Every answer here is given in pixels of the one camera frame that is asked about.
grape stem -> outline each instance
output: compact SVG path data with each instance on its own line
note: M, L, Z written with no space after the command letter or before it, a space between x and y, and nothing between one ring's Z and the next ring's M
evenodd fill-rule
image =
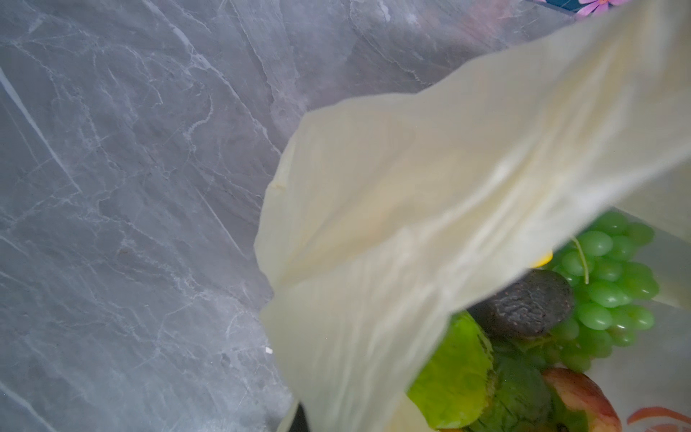
M583 253L583 248L580 246L580 241L574 236L571 236L571 240L576 244L576 249L578 249L578 256L580 257L580 262L583 264L583 281L585 285L590 282L588 273L588 262L585 260L585 254Z

yellow object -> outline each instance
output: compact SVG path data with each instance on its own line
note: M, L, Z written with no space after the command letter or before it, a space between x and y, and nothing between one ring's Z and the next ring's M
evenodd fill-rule
M554 258L554 255L552 254L552 251L549 251L549 253L547 255L542 257L537 263L533 264L533 268L542 267L543 265L552 261L552 258Z

pink flower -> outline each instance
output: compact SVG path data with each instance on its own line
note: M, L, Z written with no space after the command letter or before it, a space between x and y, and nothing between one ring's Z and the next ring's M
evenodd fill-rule
M581 17L587 17L591 14L591 12L593 15L599 15L609 10L610 3L615 6L620 6L627 1L629 0L578 0L580 4L587 4L588 6L584 6L576 14L580 15Z

white marble vein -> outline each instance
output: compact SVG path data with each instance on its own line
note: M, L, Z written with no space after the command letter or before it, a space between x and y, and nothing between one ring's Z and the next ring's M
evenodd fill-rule
M0 2L0 430L271 431L263 192L309 109L569 19L523 0Z

green grape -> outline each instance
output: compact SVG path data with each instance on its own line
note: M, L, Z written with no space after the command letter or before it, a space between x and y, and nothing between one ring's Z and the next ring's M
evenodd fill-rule
M558 340L571 341L578 336L578 322L573 317L568 317L549 332Z
M580 278L578 276L574 276L571 273L567 272L566 269L564 267L562 267L561 265L557 265L556 267L553 267L552 271L557 272L557 273L561 274L562 276L564 276L564 279L566 279L566 282L568 282L569 285L572 287L578 285L583 279L583 278Z
M607 258L615 261L628 261L636 254L636 245L626 236L612 237L614 246L607 253Z
M626 229L625 234L637 246L645 246L652 242L652 239L655 237L655 230L645 223L632 222Z
M591 228L616 236L623 234L628 225L629 221L621 213L606 212L595 220Z
M576 299L576 305L590 301L590 295L588 294L586 285L578 285L574 287L574 298Z
M645 264L630 261L621 264L626 276L647 276L652 277L652 270Z
M590 256L602 256L612 250L612 238L602 231L587 231L578 236L583 253Z
M567 345L561 350L561 361L574 372L583 373L590 369L590 357L576 345Z
M546 344L542 350L545 352L545 361L547 364L559 363L561 350L556 344Z
M588 273L595 270L595 261L593 261L592 258L586 256L585 262L586 264L588 264ZM579 253L575 250L564 255L561 264L562 267L564 267L564 270L575 276L583 276L585 274L585 271L583 269L583 262L580 260Z
M595 271L593 271L593 277L595 279L616 282L623 272L623 266L615 260L604 257L595 260Z
M631 330L634 327L634 320L627 314L624 308L610 309L609 313L612 315L612 325L609 327L612 331L623 332Z
M650 300L660 292L660 285L646 276L623 276L617 284L634 299Z
M655 316L643 306L626 305L619 306L619 308L631 318L632 327L635 330L648 330L655 325Z
M595 303L606 308L614 308L624 304L625 294L614 282L594 281L586 289Z
M604 359L612 353L612 336L604 330L592 330L584 326L580 329L577 340L583 352L593 357Z
M572 250L576 250L576 244L572 241L569 240L566 243L562 245L562 247L559 248L559 252L570 252Z
M632 331L609 329L607 332L612 336L612 344L616 346L631 346L636 342L636 333Z
M612 325L609 310L591 301L576 306L576 317L586 327L605 330Z
M547 263L545 266L548 270L555 271L554 269L559 267L561 264L561 258L564 258L564 252L563 250L558 250L557 252L554 252L554 255L552 256L552 259L550 262Z
M528 361L538 369L544 369L547 367L547 360L545 359L545 353L542 346L536 346L530 348L526 354Z
M626 292L624 289L621 290L621 301L619 302L619 306L627 305L633 300L634 298L631 297L628 292Z

